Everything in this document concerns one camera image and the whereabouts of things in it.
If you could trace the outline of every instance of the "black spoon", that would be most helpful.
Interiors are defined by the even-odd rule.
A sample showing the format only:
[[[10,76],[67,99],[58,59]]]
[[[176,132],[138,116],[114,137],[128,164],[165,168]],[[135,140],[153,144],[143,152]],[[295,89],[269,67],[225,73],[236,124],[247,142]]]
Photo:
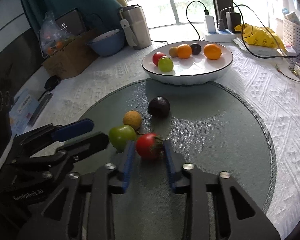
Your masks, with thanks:
[[[41,100],[41,98],[45,95],[46,92],[51,92],[52,90],[54,90],[56,88],[56,86],[60,84],[60,82],[61,82],[61,78],[59,76],[55,75],[55,76],[49,77],[44,85],[45,91],[39,97],[38,101]]]

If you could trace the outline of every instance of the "textured tablecloth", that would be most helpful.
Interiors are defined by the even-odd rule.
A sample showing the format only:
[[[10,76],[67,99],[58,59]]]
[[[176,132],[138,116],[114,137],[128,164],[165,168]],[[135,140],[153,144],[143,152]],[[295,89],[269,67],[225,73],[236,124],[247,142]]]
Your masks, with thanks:
[[[77,121],[105,95],[147,78],[141,61],[147,53],[162,45],[156,42],[139,51],[125,48],[112,57],[97,59],[79,76],[63,80],[33,128]],[[241,52],[233,43],[224,45],[234,54],[234,62],[216,82],[237,92],[254,107],[274,143],[277,178],[267,217],[284,239],[300,220],[300,83],[276,71],[276,64],[281,69],[287,68],[285,60],[257,59]],[[37,155],[50,155],[57,146],[48,147]]]

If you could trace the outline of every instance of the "white plate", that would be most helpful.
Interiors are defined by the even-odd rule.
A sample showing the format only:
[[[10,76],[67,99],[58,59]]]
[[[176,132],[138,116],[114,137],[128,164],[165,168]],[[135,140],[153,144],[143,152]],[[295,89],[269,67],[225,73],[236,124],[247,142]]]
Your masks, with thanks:
[[[180,41],[160,47],[144,57],[142,60],[143,69],[153,79],[159,80],[163,83],[174,85],[193,85],[203,84],[210,80],[221,77],[231,67],[233,61],[232,52],[225,46],[217,44],[221,48],[221,58],[218,60],[210,60],[205,57],[201,51],[198,55],[191,55],[188,59],[179,59],[178,57],[171,58],[173,61],[173,70],[170,72],[162,72],[152,62],[152,57],[156,52],[162,52],[169,55],[171,47],[178,47],[181,44],[191,45],[198,43],[203,47],[207,44],[213,43],[208,41]]]

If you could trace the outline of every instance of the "thermos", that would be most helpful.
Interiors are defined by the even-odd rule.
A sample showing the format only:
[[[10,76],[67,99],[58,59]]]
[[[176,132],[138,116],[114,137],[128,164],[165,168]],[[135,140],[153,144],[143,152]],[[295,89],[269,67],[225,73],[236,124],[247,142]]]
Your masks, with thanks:
[[[143,49],[151,45],[146,17],[140,5],[131,5],[120,9],[121,27],[129,46]]]

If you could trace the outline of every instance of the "red tomato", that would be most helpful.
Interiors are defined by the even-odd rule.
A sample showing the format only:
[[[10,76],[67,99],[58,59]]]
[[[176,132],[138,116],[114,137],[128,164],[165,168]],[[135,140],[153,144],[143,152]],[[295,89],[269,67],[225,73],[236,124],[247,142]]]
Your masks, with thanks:
[[[156,52],[153,57],[152,57],[152,62],[153,64],[155,64],[156,66],[158,66],[158,62],[159,62],[159,59],[161,57],[164,57],[166,56],[165,54],[163,54],[162,52]]]
[[[136,150],[143,159],[157,159],[162,151],[162,139],[155,133],[146,133],[137,140]]]

